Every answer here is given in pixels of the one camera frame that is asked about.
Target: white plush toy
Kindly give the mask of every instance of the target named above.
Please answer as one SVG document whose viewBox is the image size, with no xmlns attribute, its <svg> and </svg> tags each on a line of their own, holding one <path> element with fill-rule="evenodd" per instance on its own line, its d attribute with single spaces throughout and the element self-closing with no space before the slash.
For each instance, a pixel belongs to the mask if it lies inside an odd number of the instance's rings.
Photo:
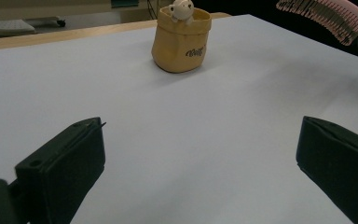
<svg viewBox="0 0 358 224">
<path fill-rule="evenodd" d="M 186 25 L 193 22 L 194 4 L 191 0 L 175 0 L 169 5 L 172 21 L 186 21 Z"/>
</svg>

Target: screw hole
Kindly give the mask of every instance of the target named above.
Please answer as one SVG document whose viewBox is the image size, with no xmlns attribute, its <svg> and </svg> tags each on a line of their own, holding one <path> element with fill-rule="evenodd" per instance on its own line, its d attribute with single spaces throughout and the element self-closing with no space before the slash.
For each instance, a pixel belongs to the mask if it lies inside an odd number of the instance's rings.
<svg viewBox="0 0 358 224">
<path fill-rule="evenodd" d="M 30 166 L 36 167 L 36 166 L 40 165 L 41 163 L 42 163 L 42 161 L 32 161 L 32 162 L 30 163 Z"/>
</svg>

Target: tan paper bag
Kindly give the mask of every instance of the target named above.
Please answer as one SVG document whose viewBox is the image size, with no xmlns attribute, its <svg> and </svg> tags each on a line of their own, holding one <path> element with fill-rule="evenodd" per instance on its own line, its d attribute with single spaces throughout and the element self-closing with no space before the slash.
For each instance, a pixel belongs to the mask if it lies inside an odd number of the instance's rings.
<svg viewBox="0 0 358 224">
<path fill-rule="evenodd" d="M 152 48 L 156 64 L 167 72 L 181 73 L 199 67 L 206 53 L 211 15 L 194 8 L 193 22 L 173 22 L 168 7 L 158 13 L 158 26 Z"/>
</svg>

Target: brush bristles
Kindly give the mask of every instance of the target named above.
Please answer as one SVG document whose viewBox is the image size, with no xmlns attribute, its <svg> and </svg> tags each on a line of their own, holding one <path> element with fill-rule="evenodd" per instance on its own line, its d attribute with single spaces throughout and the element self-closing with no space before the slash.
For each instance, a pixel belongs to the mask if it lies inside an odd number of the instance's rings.
<svg viewBox="0 0 358 224">
<path fill-rule="evenodd" d="M 358 17 L 328 0 L 280 0 L 276 8 L 318 22 L 345 46 L 358 36 Z"/>
</svg>

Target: hair brush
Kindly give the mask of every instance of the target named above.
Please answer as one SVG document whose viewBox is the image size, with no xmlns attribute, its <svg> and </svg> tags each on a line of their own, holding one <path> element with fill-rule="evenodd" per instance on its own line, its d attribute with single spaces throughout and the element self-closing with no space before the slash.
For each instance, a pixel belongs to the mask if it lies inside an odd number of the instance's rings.
<svg viewBox="0 0 358 224">
<path fill-rule="evenodd" d="M 348 0 L 280 0 L 276 8 L 318 22 L 342 45 L 358 37 L 358 6 Z"/>
</svg>

